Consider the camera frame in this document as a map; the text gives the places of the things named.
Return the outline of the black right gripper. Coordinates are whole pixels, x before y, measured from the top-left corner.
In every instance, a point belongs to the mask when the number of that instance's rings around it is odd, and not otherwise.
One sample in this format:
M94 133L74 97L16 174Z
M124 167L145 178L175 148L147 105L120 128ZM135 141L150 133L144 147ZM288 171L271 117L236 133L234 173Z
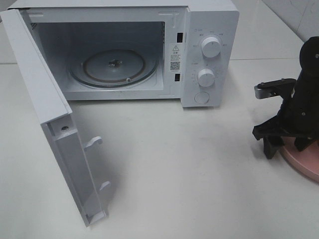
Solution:
M313 95L305 107L294 105L291 96L283 97L278 113L252 131L254 137L263 138L264 154L272 159L284 146L280 136L296 137L294 145L301 152L319 138L319 96Z

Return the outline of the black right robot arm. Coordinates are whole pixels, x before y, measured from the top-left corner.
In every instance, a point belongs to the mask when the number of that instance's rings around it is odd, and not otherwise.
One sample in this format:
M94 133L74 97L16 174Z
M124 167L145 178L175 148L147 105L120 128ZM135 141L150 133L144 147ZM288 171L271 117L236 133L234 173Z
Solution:
M259 83L255 97L283 99L278 113L253 128L252 134L264 143L264 154L271 159L283 137L295 138L294 145L303 151L319 138L319 38L311 37L300 50L301 72L297 79L282 78Z

